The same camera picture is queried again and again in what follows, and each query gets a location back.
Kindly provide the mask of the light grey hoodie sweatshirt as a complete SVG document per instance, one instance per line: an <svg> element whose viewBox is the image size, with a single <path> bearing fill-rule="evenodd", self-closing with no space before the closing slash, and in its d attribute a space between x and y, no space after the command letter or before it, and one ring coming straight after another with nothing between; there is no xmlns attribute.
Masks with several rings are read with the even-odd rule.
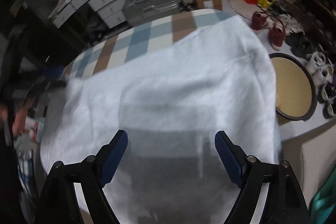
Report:
<svg viewBox="0 0 336 224"><path fill-rule="evenodd" d="M82 161L127 132L104 193L121 223L223 223L239 188L214 145L218 131L277 163L276 76L238 15L53 94L41 143L46 171Z"/></svg>

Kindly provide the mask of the teal garment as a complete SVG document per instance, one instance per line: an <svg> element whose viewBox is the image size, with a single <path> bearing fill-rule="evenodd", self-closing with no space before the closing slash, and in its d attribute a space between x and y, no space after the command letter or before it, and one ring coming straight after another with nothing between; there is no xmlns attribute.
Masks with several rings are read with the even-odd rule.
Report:
<svg viewBox="0 0 336 224"><path fill-rule="evenodd" d="M335 208L335 180L329 179L312 199L310 218L312 223L325 223Z"/></svg>

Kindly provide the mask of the round beige stool black rim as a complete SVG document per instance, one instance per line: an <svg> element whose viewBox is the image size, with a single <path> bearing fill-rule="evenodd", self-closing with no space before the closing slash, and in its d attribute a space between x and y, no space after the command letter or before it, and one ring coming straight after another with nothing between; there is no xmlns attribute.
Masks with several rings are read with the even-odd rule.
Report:
<svg viewBox="0 0 336 224"><path fill-rule="evenodd" d="M276 73L276 112L281 123L309 120L317 106L317 92L306 67L285 53L269 57Z"/></svg>

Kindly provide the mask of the red shoe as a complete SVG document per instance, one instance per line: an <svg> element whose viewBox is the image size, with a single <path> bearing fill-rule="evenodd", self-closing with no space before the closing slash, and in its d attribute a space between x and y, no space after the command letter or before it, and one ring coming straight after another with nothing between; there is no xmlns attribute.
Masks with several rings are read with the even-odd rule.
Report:
<svg viewBox="0 0 336 224"><path fill-rule="evenodd" d="M279 51L285 39L285 28L283 25L274 25L268 32L268 40L275 51Z"/></svg>
<svg viewBox="0 0 336 224"><path fill-rule="evenodd" d="M268 27L268 14L266 12L256 11L252 15L251 30L258 33Z"/></svg>

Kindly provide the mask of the plaid blue brown bedsheet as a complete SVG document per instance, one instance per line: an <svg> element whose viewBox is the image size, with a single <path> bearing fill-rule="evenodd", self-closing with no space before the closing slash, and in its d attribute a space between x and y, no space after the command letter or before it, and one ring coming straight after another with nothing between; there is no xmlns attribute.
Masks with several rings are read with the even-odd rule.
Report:
<svg viewBox="0 0 336 224"><path fill-rule="evenodd" d="M142 55L173 45L190 33L229 18L226 12L201 9L166 16L115 35L80 53L64 70L68 79L87 78Z"/></svg>

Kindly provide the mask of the silver suitcase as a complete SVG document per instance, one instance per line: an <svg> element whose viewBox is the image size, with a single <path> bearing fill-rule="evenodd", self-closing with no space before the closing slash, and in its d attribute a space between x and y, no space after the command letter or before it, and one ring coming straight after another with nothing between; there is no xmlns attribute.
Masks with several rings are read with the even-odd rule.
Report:
<svg viewBox="0 0 336 224"><path fill-rule="evenodd" d="M127 23L139 26L159 18L179 14L180 0L127 0L122 12Z"/></svg>

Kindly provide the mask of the white drawer cabinet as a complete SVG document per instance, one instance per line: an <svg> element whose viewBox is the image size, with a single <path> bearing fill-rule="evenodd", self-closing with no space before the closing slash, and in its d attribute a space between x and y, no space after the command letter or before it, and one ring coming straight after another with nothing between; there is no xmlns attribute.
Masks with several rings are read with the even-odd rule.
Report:
<svg viewBox="0 0 336 224"><path fill-rule="evenodd" d="M108 28L126 22L122 9L126 0L64 0L50 15L56 28L60 28L75 12L84 5L98 14Z"/></svg>

